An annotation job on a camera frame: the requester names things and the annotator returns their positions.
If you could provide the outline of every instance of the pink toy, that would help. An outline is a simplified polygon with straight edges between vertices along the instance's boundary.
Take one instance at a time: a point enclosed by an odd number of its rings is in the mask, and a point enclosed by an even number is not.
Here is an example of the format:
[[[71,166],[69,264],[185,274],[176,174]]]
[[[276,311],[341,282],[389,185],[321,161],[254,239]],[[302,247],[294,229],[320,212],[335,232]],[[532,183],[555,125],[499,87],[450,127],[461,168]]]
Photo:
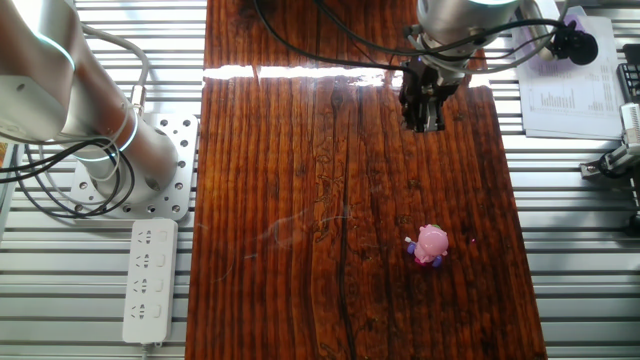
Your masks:
[[[442,257],[447,255],[449,248],[449,238],[447,233],[442,231],[438,225],[427,225],[420,227],[418,242],[414,243],[409,238],[404,239],[409,243],[407,251],[415,255],[416,263],[421,266],[433,262],[433,267],[442,264]]]

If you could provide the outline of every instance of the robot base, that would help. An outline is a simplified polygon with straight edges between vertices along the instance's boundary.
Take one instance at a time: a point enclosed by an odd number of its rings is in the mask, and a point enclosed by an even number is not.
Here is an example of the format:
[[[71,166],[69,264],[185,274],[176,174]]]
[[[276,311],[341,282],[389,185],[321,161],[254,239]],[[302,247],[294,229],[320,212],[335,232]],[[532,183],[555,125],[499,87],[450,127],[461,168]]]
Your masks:
[[[189,212],[193,163],[198,138],[198,120],[193,115],[145,114],[147,124],[162,130],[171,139],[178,152],[176,174],[164,190],[145,202],[124,204],[98,219],[152,219],[166,218],[178,221]],[[71,187],[74,199],[87,202],[105,200],[91,183],[84,166],[76,167]]]

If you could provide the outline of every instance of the black wire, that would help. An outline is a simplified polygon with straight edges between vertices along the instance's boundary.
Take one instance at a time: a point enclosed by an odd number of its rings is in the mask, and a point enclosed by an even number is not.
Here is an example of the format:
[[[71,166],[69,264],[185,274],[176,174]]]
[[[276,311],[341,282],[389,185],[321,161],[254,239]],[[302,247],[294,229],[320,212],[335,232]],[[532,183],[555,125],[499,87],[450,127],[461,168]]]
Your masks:
[[[331,13],[332,13],[332,15],[333,15],[333,16],[335,16],[335,18],[336,18],[336,19],[340,20],[340,22],[343,22],[343,21],[342,21],[342,19],[340,19],[340,17],[339,17],[335,12],[331,11]],[[356,49],[358,49],[358,51],[360,51],[360,53],[361,53],[362,55],[364,55],[364,57],[366,57],[367,59],[369,59],[369,61],[371,61],[371,62],[372,62],[372,63],[374,63],[374,64],[377,64],[377,63],[378,63],[377,61],[373,60],[373,58],[372,58],[369,54],[367,54],[367,52],[366,52],[366,51],[364,51],[364,49],[363,49],[363,48],[361,48],[361,47],[360,47],[360,45],[358,45],[358,43],[357,43],[355,40],[353,40],[353,38],[349,37],[349,42],[351,43],[351,45],[353,45],[353,47],[355,47]]]
[[[520,46],[518,46],[517,48],[514,48],[512,50],[510,50],[509,52],[507,52],[504,55],[501,56],[495,56],[495,57],[486,57],[486,56],[450,56],[450,58],[454,59],[454,60],[464,60],[464,59],[474,59],[474,60],[500,60],[500,59],[504,59],[506,57],[509,57],[513,54],[515,54],[516,52],[518,52],[519,50],[521,50],[522,48],[524,48],[525,46],[531,44],[534,41],[538,41],[538,40],[542,40],[544,38],[547,37],[552,37],[554,36],[558,31],[552,31],[548,34],[544,34],[544,35],[540,35],[538,37],[535,37],[533,39],[527,40],[525,42],[523,42],[522,44],[520,44]]]
[[[262,23],[267,28],[267,31],[271,34],[271,36],[273,36],[276,40],[278,40],[287,49],[289,49],[289,50],[291,50],[291,51],[293,51],[295,53],[298,53],[298,54],[300,54],[300,55],[302,55],[304,57],[307,57],[309,59],[312,59],[312,60],[326,62],[326,63],[330,63],[330,64],[406,72],[406,73],[409,73],[411,76],[413,76],[415,78],[416,86],[420,86],[419,85],[420,84],[420,76],[418,75],[418,73],[413,71],[413,70],[411,70],[411,69],[409,69],[409,68],[407,68],[407,67],[394,66],[394,65],[384,65],[384,64],[371,64],[371,63],[365,63],[365,62],[359,62],[359,61],[350,61],[350,60],[332,59],[332,58],[327,58],[327,57],[324,57],[324,56],[315,55],[315,54],[312,54],[310,52],[304,51],[304,50],[302,50],[300,48],[297,48],[297,47],[293,46],[292,44],[290,44],[289,42],[287,42],[284,38],[282,38],[273,29],[273,27],[271,26],[271,24],[269,23],[269,21],[265,17],[264,12],[262,11],[262,8],[260,7],[260,0],[253,0],[253,4],[254,4],[254,6],[256,8],[256,12],[258,13],[258,16],[260,17],[260,20],[262,20]]]
[[[71,147],[69,147],[66,150],[63,150],[53,156],[50,156],[46,159],[42,159],[40,161],[36,161],[33,164],[28,164],[28,165],[22,165],[22,166],[16,166],[16,167],[12,167],[12,168],[3,168],[0,169],[0,173],[12,173],[12,172],[16,172],[16,171],[23,171],[23,170],[33,170],[35,169],[35,167],[40,166],[40,165],[45,165],[51,161],[55,161],[57,160],[58,162],[60,162],[62,159],[66,158],[67,156],[77,152],[80,149],[84,149],[87,146],[90,145],[94,145],[99,143],[100,139],[95,139],[95,140],[87,140],[87,141],[83,141],[80,142],[77,145],[73,145]]]
[[[482,40],[485,39],[486,37],[490,36],[490,35],[494,35],[497,33],[501,33],[505,30],[509,30],[509,29],[513,29],[513,28],[517,28],[517,27],[524,27],[524,26],[532,26],[532,25],[550,25],[550,26],[554,26],[556,28],[564,28],[567,25],[564,24],[563,22],[557,21],[557,20],[551,20],[551,19],[526,19],[526,20],[518,20],[518,21],[513,21],[510,23],[506,23],[500,26],[496,26],[492,29],[480,32],[478,34],[466,37],[464,39],[461,39],[459,41],[453,42],[451,44],[447,44],[447,45],[443,45],[443,46],[439,46],[436,48],[431,48],[431,49],[426,49],[426,50],[411,50],[411,51],[407,51],[407,50],[395,50],[395,49],[390,49],[384,46],[380,46],[376,43],[373,43],[365,38],[363,38],[362,36],[356,34],[355,32],[353,32],[351,29],[349,29],[344,23],[342,23],[340,21],[340,19],[338,19],[336,16],[333,15],[333,13],[331,12],[331,10],[327,7],[327,5],[324,3],[323,0],[313,0],[313,2],[316,4],[316,6],[318,7],[318,9],[320,11],[322,11],[326,16],[328,16],[331,21],[333,21],[333,23],[335,25],[337,25],[340,29],[342,29],[342,31],[344,31],[347,36],[353,38],[354,40],[367,45],[373,49],[376,49],[378,51],[382,51],[382,52],[386,52],[388,54],[394,54],[394,55],[399,55],[399,56],[420,56],[420,55],[430,55],[433,56],[435,58],[439,58],[441,60],[448,60],[447,56],[439,54],[440,52],[443,51],[447,51],[447,50],[451,50],[451,49],[455,49],[457,47],[466,45],[468,43],[471,43],[473,41],[476,40]]]
[[[116,160],[113,158],[111,152],[108,149],[103,149],[104,152],[107,154],[107,156],[109,157],[109,159],[111,160],[111,163],[113,164],[113,166],[118,166],[118,163],[116,162]],[[32,164],[33,163],[33,158],[31,157],[31,149],[29,148],[29,145],[25,145],[25,153],[27,154],[27,159],[29,160],[29,163]],[[58,199],[56,199],[56,197],[47,189],[47,187],[45,186],[45,184],[42,182],[42,179],[40,179],[40,176],[36,175],[34,176],[34,178],[36,179],[36,181],[38,182],[38,184],[40,185],[40,188],[42,189],[42,191],[51,199],[51,201],[53,201],[54,203],[56,203],[56,205],[58,205],[61,209],[76,215],[78,217],[88,217],[88,216],[95,216],[95,215],[101,215],[99,214],[103,209],[106,209],[106,207],[109,205],[109,203],[116,197],[116,195],[118,194],[118,189],[120,188],[120,182],[121,182],[121,176],[120,176],[120,169],[118,167],[116,167],[115,170],[115,175],[116,175],[116,183],[115,186],[113,188],[113,191],[111,192],[111,195],[102,203],[102,205],[98,206],[98,208],[96,208],[95,210],[92,210],[89,213],[81,213],[78,211],[75,211],[69,207],[67,207],[66,205],[64,205],[63,203],[61,203]]]
[[[7,184],[7,183],[12,183],[15,181],[20,181],[20,180],[26,180],[26,179],[30,179],[36,175],[42,174],[43,172],[49,170],[50,168],[52,168],[54,165],[56,165],[57,163],[59,163],[60,161],[64,160],[67,156],[77,152],[78,150],[81,150],[87,146],[90,145],[95,145],[96,143],[99,143],[98,140],[90,140],[90,141],[86,141],[86,142],[82,142],[81,144],[75,145],[65,151],[61,151],[58,154],[51,156],[49,158],[46,158],[44,160],[35,162],[33,164],[29,164],[29,165],[22,165],[22,166],[18,166],[15,168],[5,168],[2,170],[11,170],[12,172],[15,172],[16,175],[18,175],[18,173],[21,170],[33,170],[32,172],[30,172],[27,175],[19,175],[16,177],[12,177],[12,178],[5,178],[5,179],[0,179],[0,184]],[[47,163],[46,165],[42,166],[40,169],[35,169],[34,166],[37,165],[42,165],[43,163],[46,163],[46,161],[49,161],[49,163]]]
[[[104,145],[104,144],[110,144],[109,141],[104,140],[104,139],[96,139],[96,140],[91,140],[91,141],[87,141],[82,143],[82,145]],[[80,149],[82,149],[84,146],[78,147],[78,146],[74,146],[72,148],[76,149],[75,151],[78,151]],[[113,158],[113,154],[108,150],[108,148],[104,148],[103,149],[105,151],[105,153],[107,153],[107,155],[109,156],[109,158],[111,159],[111,162],[113,163],[114,166],[117,165],[115,159]],[[53,165],[55,165],[55,163],[60,162],[62,159],[64,159],[65,157],[73,154],[73,152],[64,155],[63,157],[61,157],[60,154],[66,154],[67,151],[64,152],[60,152],[54,156],[51,156],[49,158],[47,158],[48,160],[50,160],[50,162],[54,162]],[[55,199],[55,197],[49,192],[49,190],[47,190],[46,186],[44,186],[44,183],[42,183],[42,181],[39,179],[39,177],[37,176],[38,174],[40,174],[41,172],[38,171],[34,171],[32,172],[30,175],[32,175],[33,177],[36,177],[36,180],[38,181],[38,183],[40,184],[40,187],[42,188],[42,190],[49,196],[49,198],[51,198],[57,205],[59,205],[63,210],[66,210],[67,212],[69,212],[71,215],[68,214],[60,214],[60,213],[55,213],[53,211],[47,210],[44,207],[42,207],[40,204],[38,204],[38,202],[31,196],[31,194],[29,193],[29,191],[27,190],[26,186],[24,185],[23,182],[23,178],[24,176],[20,175],[19,171],[15,171],[16,173],[16,177],[13,179],[17,179],[18,183],[20,184],[20,187],[22,188],[22,191],[24,192],[25,196],[27,197],[27,199],[40,211],[42,211],[43,213],[52,216],[52,217],[57,217],[57,218],[65,218],[65,219],[82,219],[82,218],[86,218],[86,217],[90,217],[90,216],[99,216],[99,215],[104,215],[107,214],[117,208],[119,208],[122,204],[124,204],[127,199],[131,196],[131,193],[133,192],[134,188],[135,188],[135,171],[133,170],[133,166],[131,165],[131,162],[129,161],[129,159],[123,154],[120,153],[119,156],[121,156],[122,160],[124,161],[125,165],[128,167],[130,175],[131,175],[131,179],[130,179],[130,186],[129,186],[129,190],[127,191],[127,193],[124,195],[124,197],[115,205],[113,205],[110,208],[107,208],[107,205],[113,201],[113,199],[117,196],[118,194],[118,189],[120,187],[120,169],[116,168],[116,185],[114,187],[114,191],[111,193],[111,195],[105,200],[105,202],[100,205],[98,208],[96,208],[95,210],[92,210],[86,214],[83,213],[79,213],[77,211],[74,211],[70,208],[68,208],[67,206],[63,205],[62,203],[60,203],[57,199]],[[32,162],[32,158],[31,158],[31,154],[29,149],[27,148],[27,158],[29,159],[30,164],[27,166],[20,166],[20,167],[14,167],[12,169],[18,169],[18,168],[31,168],[31,169],[35,169],[34,164],[36,163],[42,163],[40,162],[36,162],[33,163]],[[13,157],[12,157],[12,165],[13,164],[17,164],[17,151],[14,152]]]
[[[20,187],[22,188],[22,191],[24,192],[24,195],[27,197],[27,199],[33,204],[33,206],[35,206],[38,210],[42,211],[43,213],[51,216],[51,217],[56,217],[56,218],[62,218],[62,219],[82,219],[88,216],[99,216],[99,215],[104,215],[107,214],[109,212],[112,212],[113,210],[119,208],[121,205],[123,205],[127,199],[129,198],[129,196],[131,196],[131,193],[133,192],[133,189],[135,188],[135,172],[133,170],[133,166],[131,166],[131,162],[129,162],[129,159],[127,159],[127,157],[123,154],[120,153],[120,156],[122,157],[122,160],[124,161],[125,165],[127,165],[127,167],[129,168],[129,173],[131,175],[131,184],[129,186],[129,190],[127,191],[127,193],[124,195],[124,197],[115,205],[113,205],[111,208],[105,209],[103,206],[98,207],[98,209],[96,210],[101,210],[98,213],[95,214],[82,214],[81,216],[78,215],[67,215],[67,214],[59,214],[59,213],[55,213],[53,211],[47,210],[44,207],[42,207],[42,205],[38,204],[38,202],[31,196],[31,194],[29,193],[29,191],[27,190],[26,186],[24,186],[24,183],[22,180],[18,180],[18,183],[20,184]]]

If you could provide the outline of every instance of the wooden board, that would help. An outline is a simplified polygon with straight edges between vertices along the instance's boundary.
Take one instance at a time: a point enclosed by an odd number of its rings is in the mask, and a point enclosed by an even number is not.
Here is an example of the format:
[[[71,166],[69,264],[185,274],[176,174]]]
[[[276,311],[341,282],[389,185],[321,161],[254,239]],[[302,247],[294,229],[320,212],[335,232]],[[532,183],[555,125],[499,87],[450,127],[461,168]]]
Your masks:
[[[328,4],[388,47],[415,23],[413,0]],[[296,46],[366,60],[311,1],[265,7]],[[205,66],[187,359],[546,358],[487,87],[445,131],[403,130],[400,75],[286,51],[251,0],[209,1]],[[437,269],[403,241],[429,223]]]

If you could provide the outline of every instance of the electrical outlet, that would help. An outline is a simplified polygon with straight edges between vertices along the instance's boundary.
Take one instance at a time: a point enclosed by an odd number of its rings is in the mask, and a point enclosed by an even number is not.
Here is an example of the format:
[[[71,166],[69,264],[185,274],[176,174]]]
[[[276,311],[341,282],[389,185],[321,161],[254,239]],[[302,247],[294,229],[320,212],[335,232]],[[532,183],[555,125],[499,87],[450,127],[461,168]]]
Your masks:
[[[122,338],[164,341],[171,332],[178,224],[168,219],[133,223]]]

